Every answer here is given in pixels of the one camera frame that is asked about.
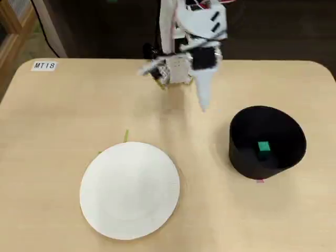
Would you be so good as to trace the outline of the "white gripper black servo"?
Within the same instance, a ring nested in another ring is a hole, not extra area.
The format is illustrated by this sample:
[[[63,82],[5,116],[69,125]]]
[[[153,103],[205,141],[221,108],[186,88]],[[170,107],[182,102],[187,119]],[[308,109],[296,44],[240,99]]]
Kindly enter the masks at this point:
[[[223,58],[220,45],[221,41],[215,39],[185,39],[181,42],[181,76],[194,78],[203,112],[209,107],[212,80]]]

